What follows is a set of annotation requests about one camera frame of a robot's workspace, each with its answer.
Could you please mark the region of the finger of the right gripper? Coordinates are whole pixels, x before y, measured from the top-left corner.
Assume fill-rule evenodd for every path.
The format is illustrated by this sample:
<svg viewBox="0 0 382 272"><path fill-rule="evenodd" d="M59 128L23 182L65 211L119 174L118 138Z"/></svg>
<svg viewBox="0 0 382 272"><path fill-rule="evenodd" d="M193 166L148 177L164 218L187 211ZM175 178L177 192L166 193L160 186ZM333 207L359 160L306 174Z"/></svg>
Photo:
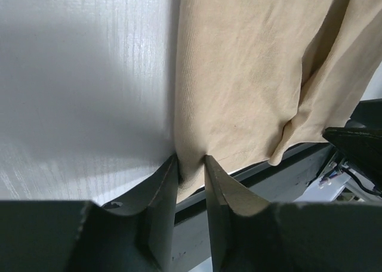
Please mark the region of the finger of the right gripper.
<svg viewBox="0 0 382 272"><path fill-rule="evenodd" d="M361 174L381 179L381 129L330 127L324 131L324 139Z"/></svg>

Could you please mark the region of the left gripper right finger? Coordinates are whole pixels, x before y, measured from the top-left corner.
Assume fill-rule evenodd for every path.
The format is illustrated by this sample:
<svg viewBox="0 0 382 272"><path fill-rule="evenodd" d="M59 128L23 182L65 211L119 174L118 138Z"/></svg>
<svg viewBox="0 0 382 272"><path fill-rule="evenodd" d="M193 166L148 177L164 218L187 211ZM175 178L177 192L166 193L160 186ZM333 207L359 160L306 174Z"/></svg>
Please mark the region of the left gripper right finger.
<svg viewBox="0 0 382 272"><path fill-rule="evenodd" d="M381 270L380 203L269 202L204 164L214 271Z"/></svg>

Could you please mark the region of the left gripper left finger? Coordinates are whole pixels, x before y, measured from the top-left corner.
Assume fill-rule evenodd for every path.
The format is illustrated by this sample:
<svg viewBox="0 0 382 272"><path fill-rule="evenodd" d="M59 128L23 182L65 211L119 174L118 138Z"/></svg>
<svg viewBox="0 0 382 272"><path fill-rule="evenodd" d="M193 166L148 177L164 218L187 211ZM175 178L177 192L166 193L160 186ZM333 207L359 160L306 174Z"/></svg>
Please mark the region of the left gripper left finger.
<svg viewBox="0 0 382 272"><path fill-rule="evenodd" d="M2 271L168 271L178 189L169 157L142 183L89 200L1 202Z"/></svg>

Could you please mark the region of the beige t shirt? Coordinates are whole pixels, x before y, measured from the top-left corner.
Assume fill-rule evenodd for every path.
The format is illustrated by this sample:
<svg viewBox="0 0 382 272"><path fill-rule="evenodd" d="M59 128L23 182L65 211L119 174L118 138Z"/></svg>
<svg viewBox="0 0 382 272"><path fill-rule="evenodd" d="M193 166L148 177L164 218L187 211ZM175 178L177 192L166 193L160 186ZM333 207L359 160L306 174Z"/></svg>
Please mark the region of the beige t shirt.
<svg viewBox="0 0 382 272"><path fill-rule="evenodd" d="M343 126L381 63L381 0L180 0L178 201L227 172Z"/></svg>

